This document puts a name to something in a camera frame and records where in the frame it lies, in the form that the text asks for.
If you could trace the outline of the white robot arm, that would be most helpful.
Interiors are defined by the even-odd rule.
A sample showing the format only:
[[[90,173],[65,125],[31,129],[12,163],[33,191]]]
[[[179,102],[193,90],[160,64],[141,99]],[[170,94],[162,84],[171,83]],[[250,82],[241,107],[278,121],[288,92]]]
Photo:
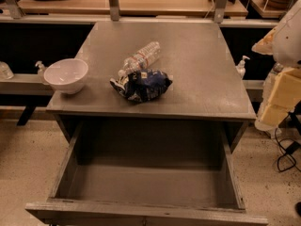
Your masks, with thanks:
[[[270,55],[276,64],[263,83],[262,102],[255,120],[261,131],[279,124],[301,101],[301,0],[252,46],[252,51]]]

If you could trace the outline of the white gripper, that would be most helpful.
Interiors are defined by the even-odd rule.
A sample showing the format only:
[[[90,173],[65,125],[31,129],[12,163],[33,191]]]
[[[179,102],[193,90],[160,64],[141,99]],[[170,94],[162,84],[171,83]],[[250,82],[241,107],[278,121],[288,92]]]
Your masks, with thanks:
[[[251,50],[255,53],[271,56],[276,28],[271,29]],[[293,109],[301,101],[301,70],[288,68],[276,76],[276,81],[268,99],[270,105],[260,109],[259,121],[276,127],[288,115],[286,109]]]

